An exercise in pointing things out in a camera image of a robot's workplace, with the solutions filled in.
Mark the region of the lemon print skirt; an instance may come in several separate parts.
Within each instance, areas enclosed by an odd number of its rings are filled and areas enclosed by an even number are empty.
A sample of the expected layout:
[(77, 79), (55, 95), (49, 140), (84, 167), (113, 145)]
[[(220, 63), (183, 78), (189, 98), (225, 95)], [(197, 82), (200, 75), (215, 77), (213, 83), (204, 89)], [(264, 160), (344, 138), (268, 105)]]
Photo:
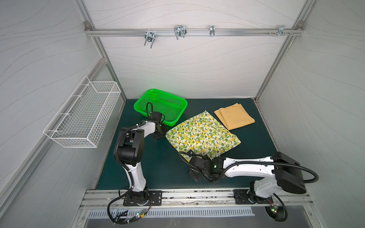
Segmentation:
[(230, 133), (209, 112), (204, 111), (182, 122), (166, 134), (168, 142), (178, 152), (192, 150), (213, 159), (235, 148), (241, 141)]

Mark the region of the yellow tan skirt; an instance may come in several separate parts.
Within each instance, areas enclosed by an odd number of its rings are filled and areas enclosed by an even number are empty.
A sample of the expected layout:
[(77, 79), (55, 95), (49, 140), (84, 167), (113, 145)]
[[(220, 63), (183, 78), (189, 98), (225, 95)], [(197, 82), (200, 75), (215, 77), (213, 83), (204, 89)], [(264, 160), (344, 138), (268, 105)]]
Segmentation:
[(214, 111), (214, 113), (228, 130), (255, 123), (255, 120), (246, 112), (243, 106), (238, 103), (226, 108), (220, 108)]

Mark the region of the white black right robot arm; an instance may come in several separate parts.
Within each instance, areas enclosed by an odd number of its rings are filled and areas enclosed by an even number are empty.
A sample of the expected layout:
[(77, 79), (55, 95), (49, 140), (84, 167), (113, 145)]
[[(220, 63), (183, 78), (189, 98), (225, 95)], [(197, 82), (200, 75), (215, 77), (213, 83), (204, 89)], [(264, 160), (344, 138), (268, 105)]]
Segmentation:
[(255, 198), (267, 199), (280, 191), (305, 194), (306, 184), (315, 183), (319, 175), (282, 152), (258, 159), (209, 158), (207, 155), (179, 152), (180, 159), (189, 166), (189, 174), (195, 181), (218, 183), (223, 178), (258, 177), (248, 190), (250, 202)]

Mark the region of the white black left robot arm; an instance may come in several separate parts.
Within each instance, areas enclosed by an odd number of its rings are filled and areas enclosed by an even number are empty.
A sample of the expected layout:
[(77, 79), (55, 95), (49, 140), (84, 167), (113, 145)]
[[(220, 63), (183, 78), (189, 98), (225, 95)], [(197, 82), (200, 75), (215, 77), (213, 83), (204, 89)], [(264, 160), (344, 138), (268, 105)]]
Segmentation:
[(144, 139), (149, 135), (153, 135), (155, 139), (159, 140), (168, 131), (163, 123), (164, 114), (155, 111), (151, 102), (146, 104), (146, 114), (147, 120), (120, 130), (113, 153), (114, 158), (127, 174), (131, 198), (140, 201), (148, 199), (147, 181), (141, 166), (144, 154)]

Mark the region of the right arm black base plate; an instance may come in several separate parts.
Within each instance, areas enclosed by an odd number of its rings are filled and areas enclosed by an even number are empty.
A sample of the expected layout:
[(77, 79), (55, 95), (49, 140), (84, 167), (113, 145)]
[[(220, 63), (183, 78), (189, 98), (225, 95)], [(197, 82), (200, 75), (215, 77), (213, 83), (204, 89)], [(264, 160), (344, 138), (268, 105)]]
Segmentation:
[(262, 198), (255, 194), (254, 190), (250, 189), (234, 189), (233, 198), (235, 204), (269, 204), (273, 203), (272, 197)]

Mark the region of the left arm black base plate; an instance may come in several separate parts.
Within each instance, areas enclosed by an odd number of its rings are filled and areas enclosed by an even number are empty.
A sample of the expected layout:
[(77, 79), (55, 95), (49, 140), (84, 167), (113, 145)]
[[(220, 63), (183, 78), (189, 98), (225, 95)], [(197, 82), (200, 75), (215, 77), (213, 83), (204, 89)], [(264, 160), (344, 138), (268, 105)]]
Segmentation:
[(124, 197), (123, 206), (161, 206), (162, 191), (131, 191)]

